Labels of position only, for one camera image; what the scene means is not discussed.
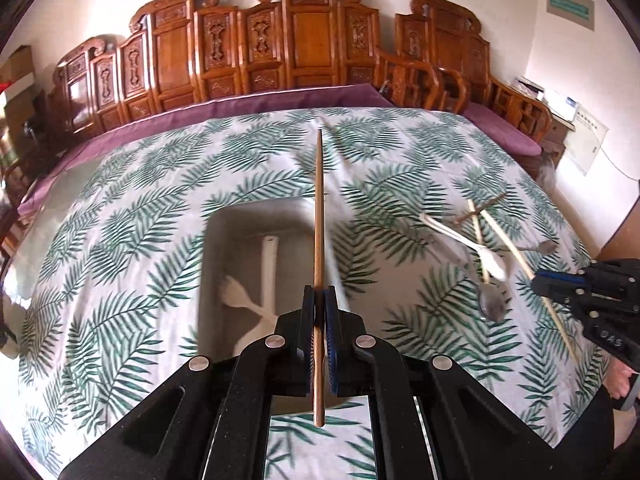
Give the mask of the person's right hand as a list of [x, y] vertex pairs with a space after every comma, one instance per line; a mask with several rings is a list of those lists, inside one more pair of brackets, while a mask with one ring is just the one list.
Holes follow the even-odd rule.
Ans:
[[603, 379], [603, 385], [612, 399], [626, 398], [630, 391], [629, 381], [636, 372], [622, 361], [611, 358], [608, 370]]

